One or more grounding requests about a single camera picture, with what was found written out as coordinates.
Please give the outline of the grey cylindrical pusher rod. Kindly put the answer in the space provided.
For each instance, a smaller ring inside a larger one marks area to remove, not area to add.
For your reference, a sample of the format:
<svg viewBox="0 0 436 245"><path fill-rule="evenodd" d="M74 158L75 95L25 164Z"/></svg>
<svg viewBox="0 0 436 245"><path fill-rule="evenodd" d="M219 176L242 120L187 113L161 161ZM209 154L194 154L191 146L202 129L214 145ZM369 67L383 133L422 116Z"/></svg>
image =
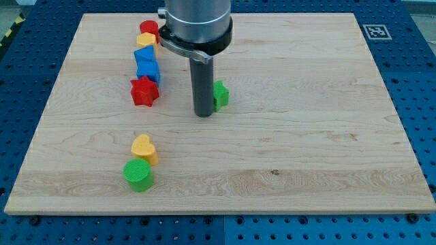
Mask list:
<svg viewBox="0 0 436 245"><path fill-rule="evenodd" d="M194 112L199 117L209 117L214 112L213 60L207 64L189 60Z"/></svg>

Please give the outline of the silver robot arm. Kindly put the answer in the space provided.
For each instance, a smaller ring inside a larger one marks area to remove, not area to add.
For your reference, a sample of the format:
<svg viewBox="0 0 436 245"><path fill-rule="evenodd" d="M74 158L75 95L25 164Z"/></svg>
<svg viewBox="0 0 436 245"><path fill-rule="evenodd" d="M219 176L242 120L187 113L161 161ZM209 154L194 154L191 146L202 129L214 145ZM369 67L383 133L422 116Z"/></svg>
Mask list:
<svg viewBox="0 0 436 245"><path fill-rule="evenodd" d="M213 58L232 41L230 0L165 0L158 16L160 43L189 59L193 110L199 117L214 112Z"/></svg>

